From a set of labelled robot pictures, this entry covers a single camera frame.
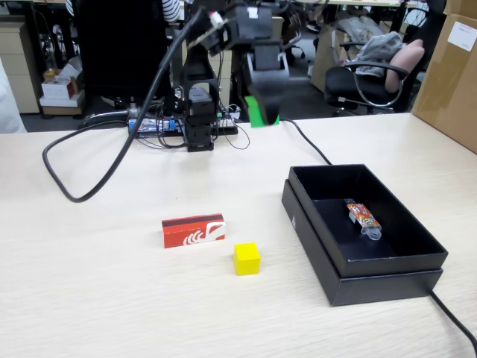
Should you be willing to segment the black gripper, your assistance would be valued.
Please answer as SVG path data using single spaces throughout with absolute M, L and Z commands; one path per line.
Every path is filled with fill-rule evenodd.
M 251 126 L 272 126 L 279 121 L 279 109 L 288 84 L 286 56 L 277 43 L 257 45 L 244 58 L 245 107 Z

